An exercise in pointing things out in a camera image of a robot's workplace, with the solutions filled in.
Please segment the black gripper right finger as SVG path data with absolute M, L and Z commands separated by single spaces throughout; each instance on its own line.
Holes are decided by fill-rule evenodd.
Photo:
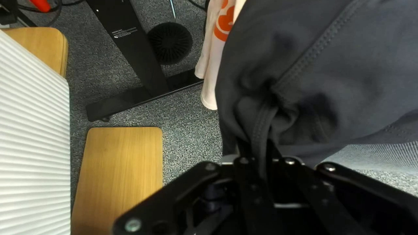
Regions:
M 417 198 L 339 164 L 315 169 L 268 143 L 280 235 L 418 235 Z

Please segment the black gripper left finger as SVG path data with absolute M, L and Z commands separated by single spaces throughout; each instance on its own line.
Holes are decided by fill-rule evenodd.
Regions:
M 277 235 L 268 177 L 279 159 L 271 146 L 263 159 L 200 163 L 119 216 L 113 235 Z

